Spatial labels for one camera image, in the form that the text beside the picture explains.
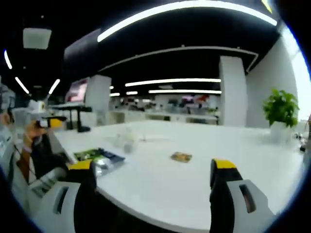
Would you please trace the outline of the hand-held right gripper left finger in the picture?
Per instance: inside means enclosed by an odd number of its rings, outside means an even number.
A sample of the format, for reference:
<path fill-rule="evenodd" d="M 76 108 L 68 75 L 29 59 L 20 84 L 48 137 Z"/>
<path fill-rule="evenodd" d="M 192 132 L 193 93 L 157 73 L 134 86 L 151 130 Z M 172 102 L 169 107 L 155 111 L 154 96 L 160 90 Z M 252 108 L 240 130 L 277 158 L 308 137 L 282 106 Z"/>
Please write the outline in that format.
<path fill-rule="evenodd" d="M 90 160 L 54 168 L 29 185 L 32 221 L 42 233 L 94 232 L 95 189 Z"/>

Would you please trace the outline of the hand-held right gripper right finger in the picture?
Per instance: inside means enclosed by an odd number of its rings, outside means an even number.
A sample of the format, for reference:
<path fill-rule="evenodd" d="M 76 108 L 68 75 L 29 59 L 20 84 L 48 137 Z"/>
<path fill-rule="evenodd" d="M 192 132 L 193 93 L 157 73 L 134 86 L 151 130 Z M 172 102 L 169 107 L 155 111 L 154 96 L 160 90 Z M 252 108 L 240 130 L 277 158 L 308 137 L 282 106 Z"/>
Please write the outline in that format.
<path fill-rule="evenodd" d="M 210 164 L 211 233 L 263 233 L 275 214 L 266 195 L 229 160 Z"/>

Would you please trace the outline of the person's left hand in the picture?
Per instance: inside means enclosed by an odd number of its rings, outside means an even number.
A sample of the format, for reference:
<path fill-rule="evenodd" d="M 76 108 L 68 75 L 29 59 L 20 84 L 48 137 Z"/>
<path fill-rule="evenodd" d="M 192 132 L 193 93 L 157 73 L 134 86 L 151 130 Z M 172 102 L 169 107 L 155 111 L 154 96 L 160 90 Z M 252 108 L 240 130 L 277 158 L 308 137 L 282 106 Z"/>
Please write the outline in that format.
<path fill-rule="evenodd" d="M 23 146 L 27 151 L 32 149 L 32 144 L 35 138 L 40 137 L 47 133 L 47 130 L 40 128 L 36 124 L 36 120 L 32 120 L 25 129 L 23 136 Z"/>

